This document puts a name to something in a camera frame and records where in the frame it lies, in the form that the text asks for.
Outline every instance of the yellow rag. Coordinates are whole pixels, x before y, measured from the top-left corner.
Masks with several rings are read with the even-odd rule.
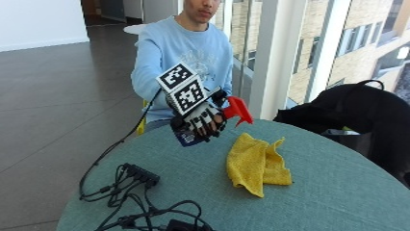
[[[277,152],[283,144],[281,138],[269,145],[267,141],[255,139],[243,133],[233,144],[227,157],[228,176],[235,187],[264,197],[263,184],[291,185],[291,170],[285,168],[285,161]]]

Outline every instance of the floor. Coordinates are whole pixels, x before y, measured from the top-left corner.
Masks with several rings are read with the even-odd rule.
[[[87,27],[91,42],[0,53],[2,231],[55,230],[87,168],[138,122],[138,37],[123,27]],[[249,93],[247,79],[247,102]]]
[[[110,18],[102,17],[100,14],[88,14],[86,15],[86,26],[104,26],[104,25],[115,25],[122,24],[124,22],[116,21]]]

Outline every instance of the black backpack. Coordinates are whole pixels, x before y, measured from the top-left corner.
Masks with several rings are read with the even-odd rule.
[[[383,89],[368,86],[369,82]],[[368,80],[324,90],[311,103],[280,110],[273,120],[353,148],[410,189],[410,106],[384,90],[383,82]],[[360,135],[328,132],[347,128]]]

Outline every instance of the power adapter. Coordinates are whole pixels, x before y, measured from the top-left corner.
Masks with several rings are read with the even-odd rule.
[[[171,219],[166,231],[212,231],[205,225],[203,227],[195,228],[195,225],[180,221],[178,219]]]

